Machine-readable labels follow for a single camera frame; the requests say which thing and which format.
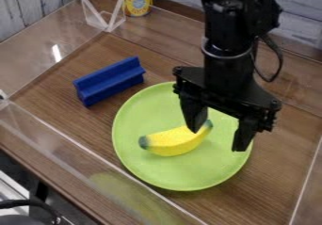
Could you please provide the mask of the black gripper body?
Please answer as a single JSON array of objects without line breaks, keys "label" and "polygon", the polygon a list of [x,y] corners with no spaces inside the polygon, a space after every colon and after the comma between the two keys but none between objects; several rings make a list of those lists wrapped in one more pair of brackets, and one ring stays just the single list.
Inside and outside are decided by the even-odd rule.
[{"label": "black gripper body", "polygon": [[204,68],[178,66],[172,70],[176,76],[174,92],[200,99],[207,108],[212,108],[238,120],[253,117],[258,120],[258,132],[271,131],[277,112],[282,102],[257,84],[254,78],[242,85],[234,94],[223,94],[204,84]]}]

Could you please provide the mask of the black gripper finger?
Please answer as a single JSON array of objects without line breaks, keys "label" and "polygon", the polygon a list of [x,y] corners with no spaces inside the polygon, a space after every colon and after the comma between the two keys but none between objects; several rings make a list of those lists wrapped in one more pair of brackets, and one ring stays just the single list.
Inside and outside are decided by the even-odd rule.
[{"label": "black gripper finger", "polygon": [[239,126],[234,134],[233,147],[234,152],[245,152],[250,141],[258,132],[258,120],[253,117],[239,119]]},{"label": "black gripper finger", "polygon": [[192,133],[196,133],[200,130],[207,119],[207,106],[200,99],[182,95],[180,107],[186,126]]}]

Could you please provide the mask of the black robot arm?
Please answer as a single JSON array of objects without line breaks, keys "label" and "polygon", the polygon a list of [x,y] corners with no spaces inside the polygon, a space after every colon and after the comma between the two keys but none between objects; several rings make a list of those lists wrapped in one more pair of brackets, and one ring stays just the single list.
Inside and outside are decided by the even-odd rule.
[{"label": "black robot arm", "polygon": [[202,67],[174,69],[187,128],[196,132],[210,108],[239,120],[231,150],[243,152],[255,134],[273,129],[282,102],[257,83],[258,42],[278,57],[279,47],[269,31],[279,25],[281,6],[275,0],[202,0],[204,36]]}]

